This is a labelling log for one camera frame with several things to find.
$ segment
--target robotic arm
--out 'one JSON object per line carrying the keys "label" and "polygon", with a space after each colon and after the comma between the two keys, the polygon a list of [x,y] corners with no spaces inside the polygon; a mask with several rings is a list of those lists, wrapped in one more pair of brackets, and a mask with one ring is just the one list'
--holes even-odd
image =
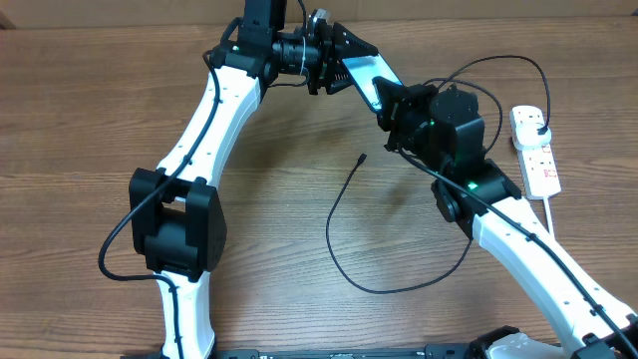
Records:
{"label": "robotic arm", "polygon": [[[220,92],[210,128],[176,180],[153,204],[133,217],[136,252],[145,256],[148,269],[177,287],[177,306],[173,306],[173,293],[159,280],[166,338],[157,357],[211,356],[215,336],[209,319],[209,277],[226,239],[217,194],[219,179],[239,131],[280,73],[305,75],[311,95],[317,95],[322,87],[332,95],[356,85],[377,114],[380,128],[390,132],[388,151],[412,152],[428,168],[442,169],[441,174],[447,179],[536,233],[615,325],[636,343],[635,313],[573,261],[539,224],[515,184],[494,162],[484,158],[484,123],[474,94],[454,86],[440,93],[433,86],[403,86],[374,46],[340,24],[328,25],[324,10],[315,10],[307,25],[294,33],[283,33],[285,6],[285,0],[246,0],[244,17],[233,21],[220,44],[206,57]],[[229,36],[235,28],[237,41],[231,41]],[[215,95],[214,80],[209,75],[199,107],[177,145],[155,171],[138,169],[133,175],[132,208],[181,165],[204,128]],[[613,355],[610,347],[624,349],[564,270],[536,243],[440,179],[433,183],[432,191],[444,218],[456,222],[468,237],[472,236],[503,263],[547,317],[562,344],[562,349],[535,342],[512,346],[508,335],[515,334],[508,332],[474,343],[468,358],[585,358],[576,355],[591,353],[592,348],[604,355]],[[185,201],[185,212],[162,205],[173,200]],[[178,323],[174,322],[175,307]],[[180,329],[180,337],[175,336],[175,327]],[[177,344],[181,344],[182,353]]]}

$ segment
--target black robotic joint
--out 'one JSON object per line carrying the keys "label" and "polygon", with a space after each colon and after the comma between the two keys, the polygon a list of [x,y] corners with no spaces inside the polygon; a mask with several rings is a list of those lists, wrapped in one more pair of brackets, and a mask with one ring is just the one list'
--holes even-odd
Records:
{"label": "black robotic joint", "polygon": [[[162,172],[137,169],[131,178],[131,208],[160,186]],[[163,206],[185,198],[185,211]],[[226,243],[226,222],[217,189],[205,179],[176,179],[161,198],[142,207],[132,219],[133,244],[147,259],[147,268],[179,273],[196,282],[203,271],[212,271]]]}

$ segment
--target wooden table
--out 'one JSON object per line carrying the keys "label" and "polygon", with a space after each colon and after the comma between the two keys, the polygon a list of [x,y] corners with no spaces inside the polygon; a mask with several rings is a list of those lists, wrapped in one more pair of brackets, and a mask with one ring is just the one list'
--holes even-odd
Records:
{"label": "wooden table", "polygon": [[[582,18],[346,24],[415,84],[470,60],[519,54],[549,78],[563,192],[557,237],[601,285],[638,308],[638,19]],[[153,282],[119,283],[97,267],[129,208],[137,167],[153,169],[197,106],[201,53],[222,27],[0,32],[0,356],[115,358],[158,350]],[[512,106],[544,108],[538,74],[502,60],[464,78]],[[480,99],[486,138],[497,111]],[[508,125],[491,153],[522,185]],[[325,219],[361,152],[332,225],[355,280],[416,284],[447,271],[466,239],[444,222],[432,179],[382,148],[387,134],[359,94],[272,89],[241,132],[221,180],[228,224],[211,280],[221,349],[415,347],[469,341],[505,324],[555,341],[509,273],[474,245],[459,270],[415,292],[376,296],[332,263]],[[127,228],[108,258],[146,272]]]}

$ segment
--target power strip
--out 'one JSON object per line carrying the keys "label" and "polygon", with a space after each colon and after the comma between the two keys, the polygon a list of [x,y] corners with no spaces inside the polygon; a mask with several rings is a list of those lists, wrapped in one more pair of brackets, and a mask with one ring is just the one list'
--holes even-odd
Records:
{"label": "power strip", "polygon": [[556,161],[548,142],[551,135],[549,138],[535,137],[526,130],[535,129],[539,123],[544,123],[542,111],[533,106],[516,106],[509,113],[509,121],[526,196],[529,199],[542,199],[547,216],[547,230],[553,235],[549,198],[560,193],[561,187]]}

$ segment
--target cylindrical black joint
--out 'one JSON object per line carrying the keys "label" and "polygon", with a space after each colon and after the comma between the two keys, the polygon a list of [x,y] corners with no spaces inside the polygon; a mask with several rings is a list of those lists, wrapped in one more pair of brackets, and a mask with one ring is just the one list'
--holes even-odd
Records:
{"label": "cylindrical black joint", "polygon": [[282,74],[298,75],[302,66],[311,69],[319,62],[319,49],[306,41],[304,52],[303,39],[281,39],[272,45],[272,51],[279,59],[279,72]]}

